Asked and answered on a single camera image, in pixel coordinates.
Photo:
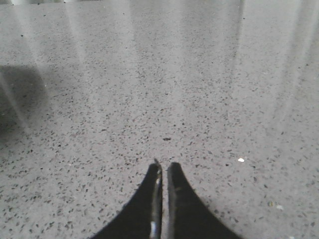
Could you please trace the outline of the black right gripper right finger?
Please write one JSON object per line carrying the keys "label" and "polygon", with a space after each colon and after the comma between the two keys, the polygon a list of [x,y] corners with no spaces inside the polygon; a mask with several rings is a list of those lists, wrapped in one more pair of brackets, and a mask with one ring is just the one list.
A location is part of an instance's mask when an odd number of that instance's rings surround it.
{"label": "black right gripper right finger", "polygon": [[168,168],[169,239],[239,239],[204,205],[190,186],[182,167]]}

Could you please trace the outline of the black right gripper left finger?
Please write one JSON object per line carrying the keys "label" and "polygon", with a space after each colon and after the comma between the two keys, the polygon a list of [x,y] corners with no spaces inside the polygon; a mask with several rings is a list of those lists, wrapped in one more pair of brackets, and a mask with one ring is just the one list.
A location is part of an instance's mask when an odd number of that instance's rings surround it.
{"label": "black right gripper left finger", "polygon": [[162,220],[162,168],[155,159],[119,214],[94,239],[159,239]]}

